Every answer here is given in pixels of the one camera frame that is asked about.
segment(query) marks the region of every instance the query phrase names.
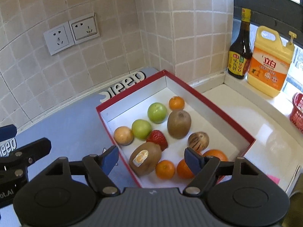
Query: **yellow plastic jug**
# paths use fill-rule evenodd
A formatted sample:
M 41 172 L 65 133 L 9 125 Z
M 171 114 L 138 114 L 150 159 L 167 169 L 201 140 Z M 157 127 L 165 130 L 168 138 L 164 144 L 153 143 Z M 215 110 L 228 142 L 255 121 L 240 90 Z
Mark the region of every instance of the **yellow plastic jug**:
M 263 31 L 273 34 L 275 40 L 264 38 Z M 293 39 L 297 38 L 297 35 L 291 31 L 289 35 L 291 39 L 284 46 L 277 31 L 266 26 L 257 29 L 247 80 L 253 87 L 271 97 L 280 93 L 292 61 Z

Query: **red and white box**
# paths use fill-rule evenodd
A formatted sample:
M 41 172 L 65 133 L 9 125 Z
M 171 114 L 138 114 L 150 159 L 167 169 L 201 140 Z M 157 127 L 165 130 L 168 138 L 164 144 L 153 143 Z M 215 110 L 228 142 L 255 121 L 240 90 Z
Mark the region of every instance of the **red and white box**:
M 180 96 L 185 100 L 184 110 L 191 116 L 190 131 L 183 139 L 174 139 L 169 135 L 167 118 L 161 124 L 154 124 L 147 117 L 148 107 L 154 102 L 164 104 L 169 115 L 171 110 L 168 103 L 173 96 Z M 170 160 L 175 167 L 184 158 L 188 137 L 197 131 L 203 131 L 209 135 L 209 146 L 203 152 L 219 149 L 230 161 L 237 156 L 245 155 L 255 141 L 255 138 L 242 126 L 209 99 L 166 70 L 125 89 L 96 107 L 96 110 L 113 144 L 116 144 L 113 139 L 116 128 L 120 126 L 131 128 L 132 123 L 137 119 L 148 120 L 153 130 L 163 132 L 169 144 L 168 148 L 162 152 L 161 160 Z M 155 171 L 142 177 L 136 176 L 129 167 L 128 161 L 133 151 L 143 143 L 144 141 L 135 138 L 128 146 L 118 145 L 120 156 L 138 186 L 142 188 L 179 187 L 182 191 L 190 180 L 179 178 L 177 173 L 170 180 L 159 179 Z

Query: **dark glass bottle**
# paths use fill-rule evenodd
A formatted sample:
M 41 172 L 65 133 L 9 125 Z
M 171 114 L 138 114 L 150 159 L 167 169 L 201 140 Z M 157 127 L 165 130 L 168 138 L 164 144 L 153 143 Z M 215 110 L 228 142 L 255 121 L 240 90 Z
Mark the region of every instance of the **dark glass bottle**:
M 229 48 L 227 71 L 238 79 L 243 79 L 249 69 L 252 51 L 249 40 L 251 10 L 242 8 L 239 36 Z

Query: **red plastic basket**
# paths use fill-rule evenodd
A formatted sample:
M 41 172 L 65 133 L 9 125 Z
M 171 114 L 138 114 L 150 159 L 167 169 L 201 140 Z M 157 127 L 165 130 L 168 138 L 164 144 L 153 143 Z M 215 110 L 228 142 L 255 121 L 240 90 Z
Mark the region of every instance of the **red plastic basket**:
M 292 98 L 293 109 L 290 114 L 290 120 L 303 133 L 303 94 L 296 93 Z

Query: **wall outlet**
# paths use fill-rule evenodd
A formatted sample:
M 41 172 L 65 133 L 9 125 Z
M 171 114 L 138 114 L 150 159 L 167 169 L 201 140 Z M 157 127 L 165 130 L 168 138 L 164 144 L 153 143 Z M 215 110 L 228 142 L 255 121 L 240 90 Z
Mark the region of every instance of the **wall outlet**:
M 43 35 L 51 55 L 75 45 L 68 22 L 46 31 Z
M 100 36 L 95 13 L 81 16 L 69 21 L 75 44 Z

